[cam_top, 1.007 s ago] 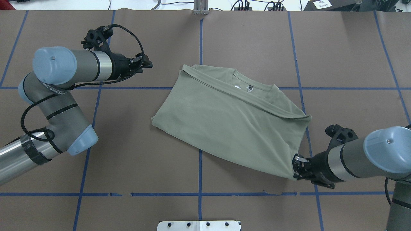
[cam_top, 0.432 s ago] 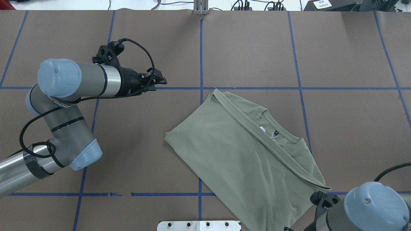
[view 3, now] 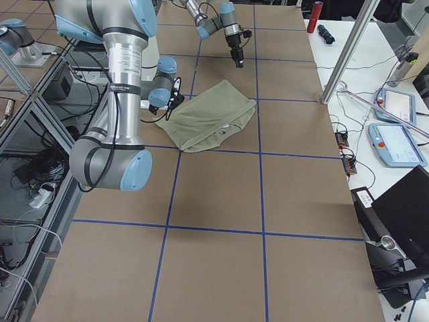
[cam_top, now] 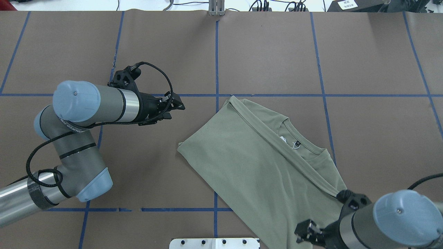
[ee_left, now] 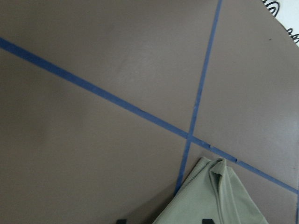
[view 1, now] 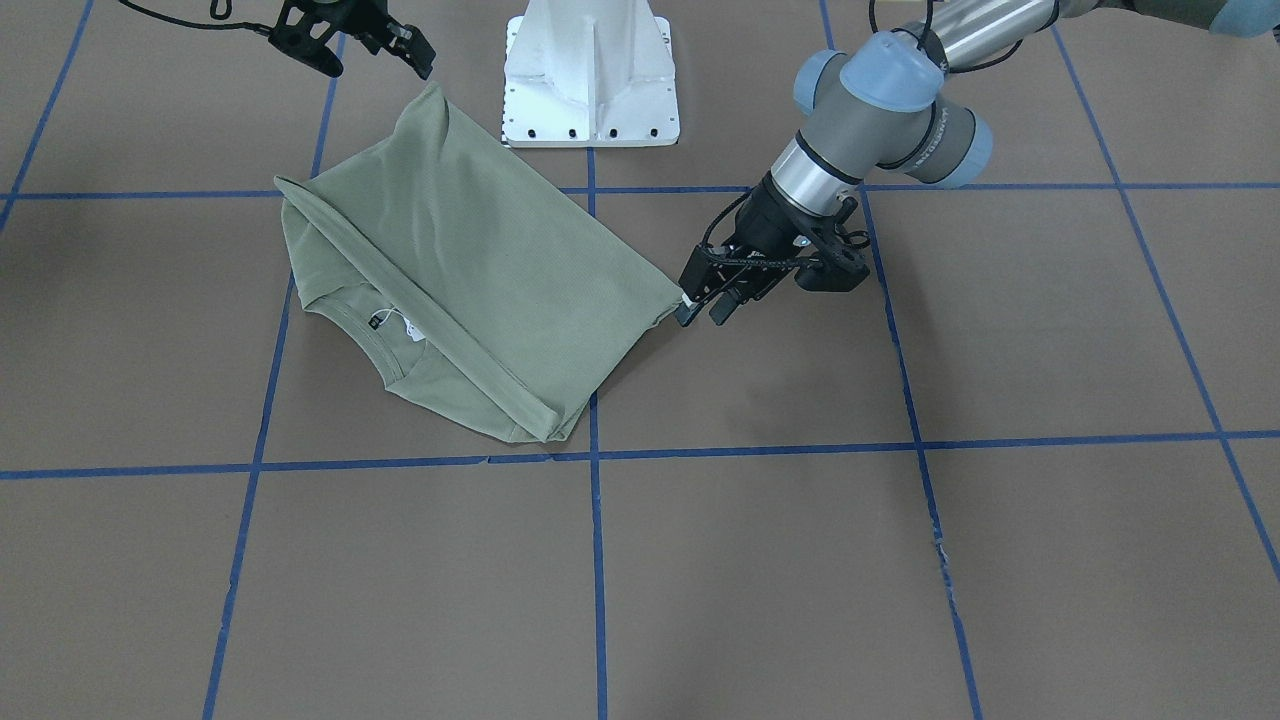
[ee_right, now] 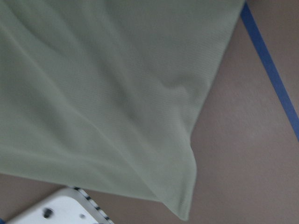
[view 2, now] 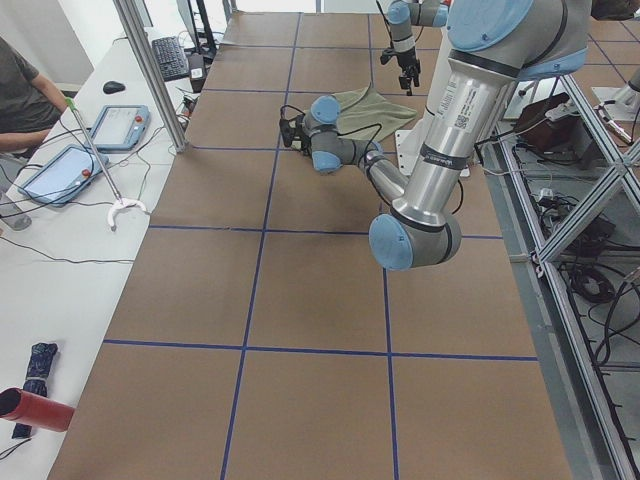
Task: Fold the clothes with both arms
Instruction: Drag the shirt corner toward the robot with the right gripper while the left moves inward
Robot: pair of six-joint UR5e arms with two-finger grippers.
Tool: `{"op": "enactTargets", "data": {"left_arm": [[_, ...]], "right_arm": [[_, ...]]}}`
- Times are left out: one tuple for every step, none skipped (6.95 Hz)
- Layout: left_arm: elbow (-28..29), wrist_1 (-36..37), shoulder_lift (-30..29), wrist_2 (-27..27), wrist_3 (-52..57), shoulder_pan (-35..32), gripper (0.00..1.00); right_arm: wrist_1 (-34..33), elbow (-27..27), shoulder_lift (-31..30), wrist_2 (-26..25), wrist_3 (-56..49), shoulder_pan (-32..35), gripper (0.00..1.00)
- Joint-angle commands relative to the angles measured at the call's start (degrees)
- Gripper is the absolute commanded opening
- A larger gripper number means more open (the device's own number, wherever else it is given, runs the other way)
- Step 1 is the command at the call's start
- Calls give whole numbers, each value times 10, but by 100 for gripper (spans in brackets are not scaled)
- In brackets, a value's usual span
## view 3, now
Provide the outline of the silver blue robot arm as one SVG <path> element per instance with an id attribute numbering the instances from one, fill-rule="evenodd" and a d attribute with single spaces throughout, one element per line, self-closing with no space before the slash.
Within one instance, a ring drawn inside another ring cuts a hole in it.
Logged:
<path id="1" fill-rule="evenodd" d="M 141 101 L 150 111 L 181 103 L 176 61 L 160 58 L 154 79 L 141 79 L 143 51 L 157 33 L 151 1 L 59 1 L 58 31 L 103 44 L 108 63 L 108 107 L 73 145 L 69 167 L 75 179 L 95 187 L 138 191 L 151 174 L 152 155 L 139 134 Z"/>
<path id="2" fill-rule="evenodd" d="M 227 1 L 222 3 L 219 12 L 209 17 L 203 13 L 202 4 L 197 1 L 180 1 L 180 4 L 188 11 L 196 25 L 196 31 L 202 40 L 209 38 L 214 33 L 223 30 L 232 60 L 237 68 L 243 68 L 244 53 L 241 46 L 241 38 L 251 37 L 249 30 L 244 30 L 237 21 L 235 5 Z"/>

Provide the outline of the spare grey robot arm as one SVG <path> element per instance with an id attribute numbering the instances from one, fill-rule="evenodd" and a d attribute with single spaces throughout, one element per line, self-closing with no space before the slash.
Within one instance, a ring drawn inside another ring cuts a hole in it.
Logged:
<path id="1" fill-rule="evenodd" d="M 57 46 L 37 43 L 20 19 L 1 22 L 1 49 L 20 67 L 43 67 L 49 57 L 57 55 Z"/>

